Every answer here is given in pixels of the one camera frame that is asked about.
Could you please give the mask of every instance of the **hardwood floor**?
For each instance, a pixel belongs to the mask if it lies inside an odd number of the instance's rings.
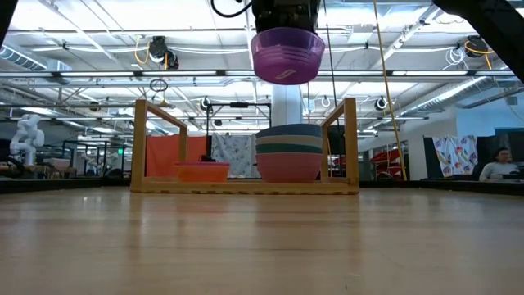
[[[524,200],[2,195],[4,294],[523,294]]]

